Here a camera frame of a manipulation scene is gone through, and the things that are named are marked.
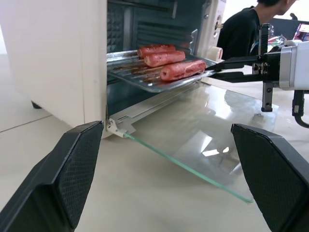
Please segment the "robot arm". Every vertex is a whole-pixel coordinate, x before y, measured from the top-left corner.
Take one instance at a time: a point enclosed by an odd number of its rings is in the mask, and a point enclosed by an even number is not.
[[[304,115],[304,95],[309,90],[309,42],[293,43],[292,46],[283,47],[276,52],[267,52],[269,24],[264,24],[260,29],[259,55],[252,57],[231,58],[206,70],[227,70],[243,68],[246,64],[253,67],[252,74],[244,75],[242,72],[216,73],[211,78],[228,81],[231,83],[263,82],[262,112],[272,112],[273,88],[294,90],[293,112],[296,122],[305,128],[301,117]]]

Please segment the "cable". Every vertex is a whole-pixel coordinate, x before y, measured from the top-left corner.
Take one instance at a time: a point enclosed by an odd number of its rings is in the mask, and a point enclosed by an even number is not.
[[[292,115],[295,117],[295,121],[298,123],[299,126],[309,129],[309,124],[305,123],[301,118],[302,116],[304,116],[304,105],[305,105],[304,96],[305,96],[304,90],[295,90]]]
[[[299,126],[309,129],[309,124],[304,122],[300,116],[295,116],[295,121],[298,123]]]

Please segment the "oven door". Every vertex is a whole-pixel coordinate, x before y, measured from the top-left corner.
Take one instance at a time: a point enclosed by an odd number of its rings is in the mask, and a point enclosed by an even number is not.
[[[278,107],[262,113],[260,100],[202,82],[159,96],[127,108],[126,116],[113,115],[124,137],[252,202],[231,126],[240,123],[273,131]]]

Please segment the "white floor tile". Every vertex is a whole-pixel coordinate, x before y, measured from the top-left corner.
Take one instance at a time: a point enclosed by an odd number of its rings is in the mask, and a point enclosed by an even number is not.
[[[0,209],[32,167],[47,155],[69,130],[52,116],[0,133]]]
[[[0,131],[49,115],[33,109],[30,99],[16,90],[7,55],[0,55]]]

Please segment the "oven hinge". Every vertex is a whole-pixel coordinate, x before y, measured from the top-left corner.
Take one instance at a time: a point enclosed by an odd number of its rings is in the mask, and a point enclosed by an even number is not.
[[[115,120],[113,119],[108,119],[108,125],[107,125],[107,131],[109,131],[110,133],[113,133],[121,138],[125,137],[125,133],[127,132],[124,129],[119,129],[117,128],[117,124],[115,122]]]

